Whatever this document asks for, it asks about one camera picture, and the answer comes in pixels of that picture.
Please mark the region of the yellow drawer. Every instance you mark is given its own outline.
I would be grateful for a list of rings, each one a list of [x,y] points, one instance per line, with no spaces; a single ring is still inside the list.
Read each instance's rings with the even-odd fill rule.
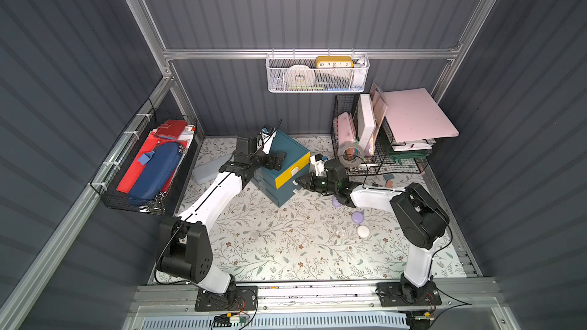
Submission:
[[[310,152],[288,152],[280,171],[276,172],[275,187],[280,189],[292,177],[301,172],[310,162]]]

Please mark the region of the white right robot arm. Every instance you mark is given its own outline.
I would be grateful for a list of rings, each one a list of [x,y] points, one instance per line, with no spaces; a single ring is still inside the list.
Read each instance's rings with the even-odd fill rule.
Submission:
[[[396,190],[352,181],[339,160],[319,160],[311,165],[308,174],[296,178],[302,188],[334,196],[344,206],[394,214],[410,243],[400,288],[406,300],[414,302],[434,292],[432,264],[436,254],[444,249],[440,241],[450,227],[449,216],[428,191],[419,183]]]

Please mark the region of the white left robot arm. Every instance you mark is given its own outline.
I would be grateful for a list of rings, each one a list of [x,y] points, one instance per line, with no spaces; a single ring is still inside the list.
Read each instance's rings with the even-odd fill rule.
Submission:
[[[276,128],[265,127],[255,137],[237,138],[232,158],[219,168],[212,185],[184,212],[165,222],[156,271],[180,277],[218,296],[229,292],[234,280],[214,264],[209,232],[257,169],[282,168],[287,154],[271,151],[277,133]]]

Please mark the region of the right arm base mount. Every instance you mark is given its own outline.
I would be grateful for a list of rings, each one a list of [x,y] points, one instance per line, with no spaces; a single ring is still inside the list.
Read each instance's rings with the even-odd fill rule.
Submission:
[[[439,306],[442,304],[440,291],[433,281],[423,287],[415,287],[409,281],[399,283],[380,283],[376,285],[377,295],[382,307]]]

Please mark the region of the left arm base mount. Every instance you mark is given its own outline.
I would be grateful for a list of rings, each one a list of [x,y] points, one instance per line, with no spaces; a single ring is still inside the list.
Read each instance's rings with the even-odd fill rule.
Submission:
[[[197,294],[194,311],[204,312],[238,312],[255,311],[258,307],[258,287],[244,286],[228,289],[224,294],[201,291]]]

